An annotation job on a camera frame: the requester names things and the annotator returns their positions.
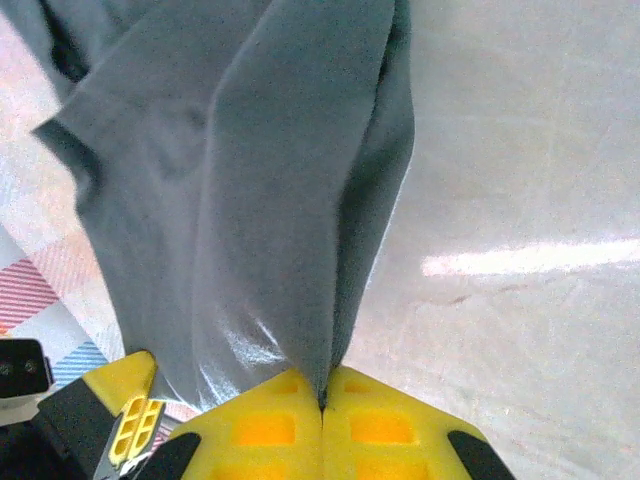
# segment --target gray cloth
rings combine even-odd
[[[206,410],[347,349],[413,144],[406,0],[0,0],[125,349]]]

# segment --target plaid fabric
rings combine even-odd
[[[73,180],[29,133],[56,111],[57,102],[2,16],[0,44],[0,334],[21,335],[18,327],[24,324],[49,354],[48,343],[79,326],[85,336],[68,345],[65,355],[91,341],[114,360],[123,355],[119,330],[74,212]],[[64,328],[60,323],[61,329],[28,328],[54,305],[62,312]]]
[[[162,421],[160,423],[158,433],[156,434],[156,438],[153,440],[153,447],[151,450],[155,452],[160,445],[166,442],[169,438],[169,435],[171,435],[172,430],[173,429],[166,421]]]
[[[107,359],[93,342],[85,342],[52,368],[53,378],[56,385],[63,388],[88,371],[107,363]]]

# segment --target yellow plastic part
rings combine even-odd
[[[322,419],[304,377],[294,370],[176,428],[201,443],[182,480],[319,480]]]
[[[149,400],[146,402],[144,411],[139,417],[138,428],[133,436],[131,450],[127,454],[127,460],[133,460],[142,453],[145,447],[153,440],[153,431],[158,423],[160,412],[162,412],[162,404],[158,400]]]
[[[137,457],[153,440],[162,402],[147,397],[156,368],[151,354],[137,352],[82,377],[114,417],[123,414],[109,450],[114,466]]]
[[[447,434],[474,426],[347,367],[328,393],[324,480],[471,480]]]
[[[82,376],[102,404],[117,417],[134,399],[147,397],[156,362],[149,352],[137,352]]]

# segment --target pink striped cloth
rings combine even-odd
[[[57,101],[1,15],[0,45],[0,336],[38,338],[54,370],[73,355],[95,361],[87,345],[113,361],[124,354],[122,339],[74,212],[73,180],[30,135],[55,113]],[[65,381],[79,373],[60,370]],[[195,415],[181,405],[168,410],[179,420]]]

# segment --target gray fabric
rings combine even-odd
[[[155,395],[206,410],[290,365],[321,395],[411,154],[406,0],[0,5]]]

